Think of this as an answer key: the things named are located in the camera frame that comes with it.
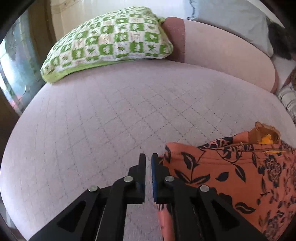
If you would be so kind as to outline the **grey striped floral pillow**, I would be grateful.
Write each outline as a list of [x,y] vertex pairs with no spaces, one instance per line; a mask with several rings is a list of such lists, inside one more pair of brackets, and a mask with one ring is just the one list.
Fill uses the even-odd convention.
[[277,97],[295,123],[295,69],[288,76]]

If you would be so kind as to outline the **grey blue pillow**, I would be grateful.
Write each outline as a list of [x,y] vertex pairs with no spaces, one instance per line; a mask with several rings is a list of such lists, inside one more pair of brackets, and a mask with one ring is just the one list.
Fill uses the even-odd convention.
[[272,57],[266,15],[249,1],[190,1],[189,20],[230,32]]

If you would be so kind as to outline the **green white patterned pillow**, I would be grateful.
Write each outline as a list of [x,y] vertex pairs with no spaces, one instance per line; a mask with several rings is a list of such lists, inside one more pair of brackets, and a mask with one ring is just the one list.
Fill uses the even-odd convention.
[[40,73],[47,83],[99,66],[136,59],[164,59],[173,52],[158,18],[145,6],[133,6],[88,20],[58,40]]

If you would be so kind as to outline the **pink bolster cushion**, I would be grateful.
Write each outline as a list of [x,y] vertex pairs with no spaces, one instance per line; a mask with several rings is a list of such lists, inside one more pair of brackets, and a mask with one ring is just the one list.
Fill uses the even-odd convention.
[[272,60],[246,40],[176,17],[166,18],[162,28],[174,47],[167,59],[220,71],[276,93],[278,73]]

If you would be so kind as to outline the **dark furry object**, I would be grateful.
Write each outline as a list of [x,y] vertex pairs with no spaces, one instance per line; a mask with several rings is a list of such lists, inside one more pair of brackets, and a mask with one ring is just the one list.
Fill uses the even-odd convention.
[[275,55],[292,60],[295,56],[295,37],[277,23],[268,24],[268,37]]

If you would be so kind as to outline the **pale quilted bed cover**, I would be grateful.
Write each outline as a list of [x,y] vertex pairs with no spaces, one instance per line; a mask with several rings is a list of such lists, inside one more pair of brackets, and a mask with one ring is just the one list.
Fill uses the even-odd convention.
[[91,185],[106,187],[167,142],[202,145],[277,128],[295,145],[278,98],[218,71],[168,60],[92,68],[45,84],[15,125],[1,164],[1,197],[30,239]]

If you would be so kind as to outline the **orange floral print garment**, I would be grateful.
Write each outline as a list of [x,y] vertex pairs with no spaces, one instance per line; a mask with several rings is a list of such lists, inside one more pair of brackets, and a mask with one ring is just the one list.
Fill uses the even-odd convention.
[[189,186],[216,189],[268,240],[278,240],[295,216],[295,148],[272,126],[256,122],[198,147],[167,143],[159,164]]

